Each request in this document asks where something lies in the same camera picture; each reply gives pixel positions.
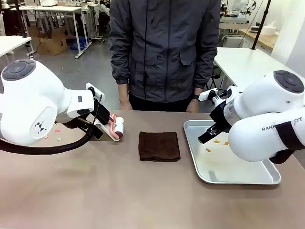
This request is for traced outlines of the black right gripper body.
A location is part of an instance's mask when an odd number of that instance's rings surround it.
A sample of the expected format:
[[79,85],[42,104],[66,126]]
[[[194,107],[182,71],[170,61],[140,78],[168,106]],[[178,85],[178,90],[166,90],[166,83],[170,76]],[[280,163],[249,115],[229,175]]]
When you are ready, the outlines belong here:
[[211,126],[211,129],[214,132],[229,132],[232,127],[224,116],[224,107],[225,102],[222,102],[221,104],[217,105],[210,113],[210,117],[214,121],[214,125]]

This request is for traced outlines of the person's right hand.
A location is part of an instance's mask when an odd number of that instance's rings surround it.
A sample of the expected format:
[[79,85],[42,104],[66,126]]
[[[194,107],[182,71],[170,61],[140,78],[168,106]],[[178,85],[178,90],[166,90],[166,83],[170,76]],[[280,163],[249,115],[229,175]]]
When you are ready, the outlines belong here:
[[120,109],[121,110],[132,110],[132,106],[130,104],[129,98],[128,97],[120,97]]

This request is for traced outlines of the person's left hand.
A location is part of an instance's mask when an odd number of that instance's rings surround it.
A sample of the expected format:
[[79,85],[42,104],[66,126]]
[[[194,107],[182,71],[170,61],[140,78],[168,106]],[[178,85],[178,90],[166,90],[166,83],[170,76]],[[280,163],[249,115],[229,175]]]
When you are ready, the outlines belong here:
[[199,101],[197,99],[192,99],[186,109],[189,113],[199,112]]

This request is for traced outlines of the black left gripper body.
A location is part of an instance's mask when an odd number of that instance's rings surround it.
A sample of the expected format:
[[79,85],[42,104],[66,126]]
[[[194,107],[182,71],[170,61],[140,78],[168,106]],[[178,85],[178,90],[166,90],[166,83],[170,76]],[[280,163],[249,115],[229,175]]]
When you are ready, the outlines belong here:
[[111,118],[110,112],[96,98],[94,98],[93,115],[102,125],[107,125]]

